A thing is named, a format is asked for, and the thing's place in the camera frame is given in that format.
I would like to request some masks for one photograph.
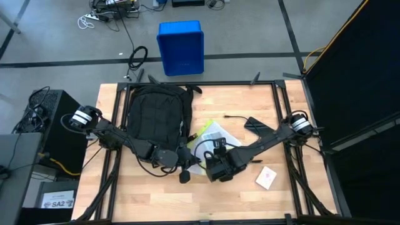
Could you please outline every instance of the small white box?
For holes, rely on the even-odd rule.
[[[258,183],[259,185],[268,190],[269,187],[271,187],[271,184],[273,183],[275,177],[276,177],[276,172],[264,166],[260,175],[256,179],[256,183]]]

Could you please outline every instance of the black knob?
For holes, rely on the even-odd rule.
[[[186,184],[187,182],[190,181],[190,172],[187,170],[183,170],[180,174],[179,174],[179,182],[181,184]]]

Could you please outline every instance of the yellow object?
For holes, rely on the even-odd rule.
[[[208,127],[214,122],[214,120],[210,119],[209,121],[206,122],[206,125],[204,125],[198,132],[196,132],[197,137],[195,139],[193,139],[191,142],[189,142],[187,145],[190,148],[193,148],[193,144],[194,144],[194,140],[196,140],[197,138],[199,138],[200,136],[202,136],[204,134],[204,132],[207,131]]]
[[[321,50],[321,49],[324,49],[325,47],[326,47],[326,46],[324,46],[324,47],[319,47],[319,48],[313,50],[310,54],[308,54],[308,56],[306,57],[306,60],[304,60],[304,66],[303,66],[303,68],[302,68],[304,71],[306,70],[308,57],[310,57],[310,55],[314,54],[316,51],[319,51],[319,50]]]
[[[313,64],[310,66],[310,68],[308,68],[307,70],[303,71],[303,74],[307,74],[311,68],[314,67],[314,65],[318,62],[318,60],[324,55],[324,53],[326,52],[326,50],[329,49],[329,47],[331,47],[332,43],[336,40],[336,38],[342,33],[342,31],[344,30],[344,28],[346,28],[351,21],[353,21],[353,19],[361,12],[361,10],[364,8],[364,6],[369,2],[369,0],[366,0],[361,6],[360,8],[357,10],[356,13],[354,13],[354,15],[347,21],[347,23],[344,24],[344,26],[335,34],[335,36],[332,38],[332,40],[329,42],[329,44],[325,47],[325,49],[322,51],[321,55],[318,56],[318,58],[313,62]]]
[[[43,154],[43,153],[38,153],[38,155],[39,155],[40,157],[44,157],[44,154]],[[73,173],[73,172],[68,171],[68,170],[65,168],[65,166],[64,166],[61,162],[59,162],[59,161],[57,161],[57,160],[55,160],[55,159],[53,159],[53,158],[49,158],[49,159],[50,159],[50,161],[52,161],[52,162],[56,163],[58,166],[60,166],[61,169],[62,169],[65,173],[68,173],[68,174],[71,175],[71,176],[79,176],[79,175],[81,175],[80,173]]]

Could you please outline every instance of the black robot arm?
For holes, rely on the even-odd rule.
[[[290,115],[277,130],[246,147],[234,147],[227,151],[224,138],[214,140],[214,152],[205,152],[206,173],[211,182],[230,181],[233,176],[245,170],[254,156],[267,151],[271,147],[289,141],[292,145],[302,146],[313,135],[314,128],[303,114]]]
[[[101,111],[95,107],[81,106],[70,118],[69,125],[76,131],[95,134],[99,137],[101,146],[105,148],[118,149],[124,145],[141,161],[166,168],[173,168],[178,162],[176,152],[162,149],[154,142],[133,138],[104,119]]]

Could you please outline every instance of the wooden tabletop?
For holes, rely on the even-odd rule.
[[[286,81],[292,110],[309,108],[300,81]],[[117,84],[102,84],[96,107],[111,120]],[[191,134],[213,119],[244,145],[253,143],[257,137],[243,128],[246,122],[239,118],[223,118],[224,115],[252,116],[276,129],[278,119],[271,86],[201,86],[203,94],[195,92]],[[117,125],[121,120],[123,96]],[[284,104],[280,95],[282,111]],[[308,144],[318,148],[315,139]],[[85,162],[98,150],[87,149]],[[304,165],[308,183],[319,200],[333,213],[336,212],[332,192],[321,156],[303,147]],[[105,152],[100,152],[84,169],[79,182],[72,218],[78,218],[92,202],[99,189]],[[206,176],[191,175],[187,184],[179,183],[179,173],[167,177],[152,177],[143,171],[131,151],[122,150],[121,167],[114,207],[114,222],[129,221],[186,221],[217,219],[277,219],[285,213],[296,217],[293,196],[282,144],[258,155],[261,164],[250,164],[232,181],[210,182]],[[261,169],[267,166],[277,172],[269,190],[255,183]],[[306,213],[303,192],[299,192],[303,212]],[[106,194],[103,217],[105,217],[109,193]]]

